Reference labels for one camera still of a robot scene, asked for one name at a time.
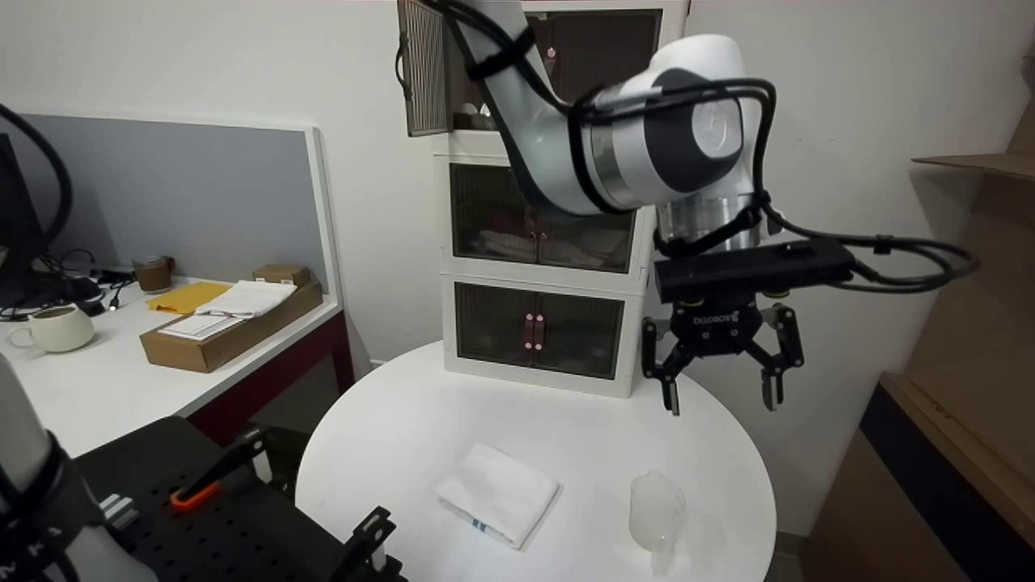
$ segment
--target white desk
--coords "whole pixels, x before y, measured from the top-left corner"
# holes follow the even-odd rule
[[[596,398],[457,377],[434,342],[332,404],[307,445],[296,502],[339,540],[386,506],[398,524],[389,554],[411,582],[648,582],[627,496],[634,477],[662,470],[688,502],[671,580],[759,582],[775,543],[765,459],[708,392],[679,379],[679,395],[687,411],[671,418],[656,388]],[[434,496],[471,445],[563,487],[521,554]]]
[[[69,456],[85,456],[158,418],[194,415],[339,314],[336,301],[324,298],[317,312],[279,331],[246,357],[200,377],[148,366],[138,335],[172,316],[148,312],[138,288],[127,288],[122,305],[122,312],[94,316],[97,341],[69,357],[15,350],[11,346],[11,336],[20,335],[20,323],[0,323],[0,354],[26,386],[40,422],[60,441]]]

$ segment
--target brown box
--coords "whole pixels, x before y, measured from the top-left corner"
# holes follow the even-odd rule
[[[172,370],[192,370],[192,372],[213,372],[223,363],[244,357],[246,350],[260,346],[266,336],[284,331],[290,320],[304,316],[324,301],[324,288],[314,281],[307,270],[296,265],[272,265],[255,272],[255,277],[266,281],[296,281],[297,293],[279,305],[275,312],[244,320],[218,336],[207,341],[180,341],[180,336],[164,336],[162,331],[183,320],[162,323],[148,335],[138,336],[144,354],[148,357],[152,366],[172,366]]]

